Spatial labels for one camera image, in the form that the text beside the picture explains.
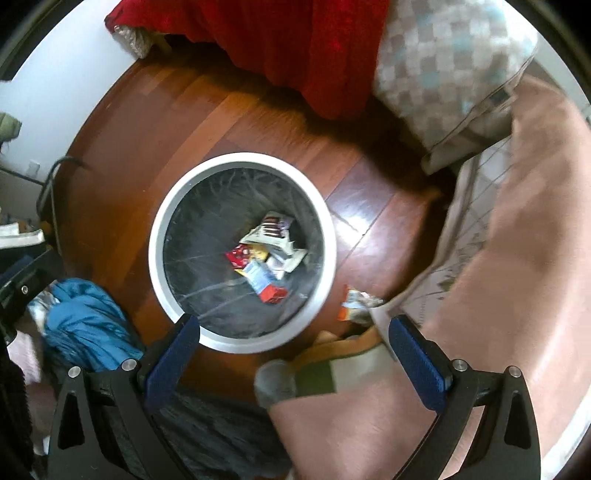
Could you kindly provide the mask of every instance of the pink fabric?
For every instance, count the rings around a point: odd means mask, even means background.
[[[488,242],[423,333],[473,368],[523,370],[544,456],[591,384],[591,133],[549,85],[525,77],[516,93],[514,166]],[[370,388],[279,403],[271,417],[309,480],[391,480],[433,420],[401,368]]]

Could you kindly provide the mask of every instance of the electrical outlet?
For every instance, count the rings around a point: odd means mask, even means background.
[[[37,174],[39,173],[39,168],[41,168],[41,165],[39,165],[39,163],[37,163],[36,161],[31,160],[29,162],[29,166],[27,167],[25,175],[30,179],[36,180]]]

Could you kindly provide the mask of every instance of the black trash bag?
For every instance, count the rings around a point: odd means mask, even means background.
[[[290,238],[308,254],[286,274],[288,296],[263,303],[225,256],[274,210],[295,219]],[[195,185],[174,211],[164,240],[164,271],[186,313],[218,335],[255,338],[288,322],[321,273],[323,240],[310,201],[289,180],[254,168],[230,168]]]

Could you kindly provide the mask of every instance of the blue gripper pad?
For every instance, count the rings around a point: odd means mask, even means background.
[[[390,320],[388,340],[425,408],[443,412],[446,382],[399,317]]]
[[[144,407],[149,413],[158,411],[174,393],[178,380],[199,345],[199,335],[199,321],[191,315],[146,378]]]

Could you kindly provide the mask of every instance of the wooden floor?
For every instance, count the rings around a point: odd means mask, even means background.
[[[372,99],[353,123],[319,118],[292,90],[232,66],[208,44],[175,45],[171,57],[138,61],[96,107],[57,179],[57,221],[70,275],[107,289],[144,342],[171,323],[152,291],[147,245],[169,188],[208,158],[236,151],[274,155],[299,168],[332,212],[338,271],[330,297],[299,337],[275,351],[231,355],[201,347],[184,382],[254,399],[256,369],[291,358],[336,321],[346,284],[389,298],[432,258],[452,177],[426,178],[398,139],[398,121]]]

